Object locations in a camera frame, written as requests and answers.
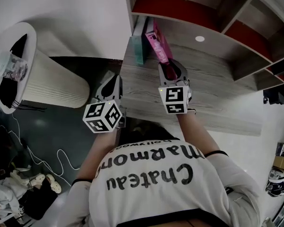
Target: book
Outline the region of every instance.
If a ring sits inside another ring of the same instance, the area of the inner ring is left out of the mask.
[[[150,46],[145,35],[147,21],[147,16],[139,16],[132,35],[134,55],[138,65],[143,65],[145,63],[150,50]]]
[[[159,61],[163,64],[168,64],[169,58],[172,59],[172,53],[165,36],[159,30],[156,20],[153,17],[150,17],[148,20],[145,35],[154,49]]]

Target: sleeve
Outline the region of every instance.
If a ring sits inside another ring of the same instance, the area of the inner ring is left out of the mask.
[[[260,226],[260,188],[255,180],[226,155],[214,154],[207,159],[215,167],[224,188],[232,190],[227,192],[233,226]]]
[[[57,227],[83,227],[89,222],[90,182],[76,182],[70,189],[60,212]]]

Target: clear plastic container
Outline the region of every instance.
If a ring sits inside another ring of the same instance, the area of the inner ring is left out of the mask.
[[[0,77],[21,81],[27,73],[27,62],[9,51],[0,52]]]

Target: person's left arm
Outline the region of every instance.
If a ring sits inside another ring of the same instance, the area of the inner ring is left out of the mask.
[[[58,227],[82,227],[89,215],[89,189],[98,166],[106,154],[115,147],[117,131],[97,135],[85,158],[77,178],[60,213]]]

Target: black and white cube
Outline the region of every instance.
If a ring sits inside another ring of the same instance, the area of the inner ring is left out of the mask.
[[[160,87],[159,92],[168,114],[186,114],[189,86]]]
[[[111,100],[87,105],[83,121],[93,133],[105,133],[112,132],[121,117],[118,105],[115,100]]]

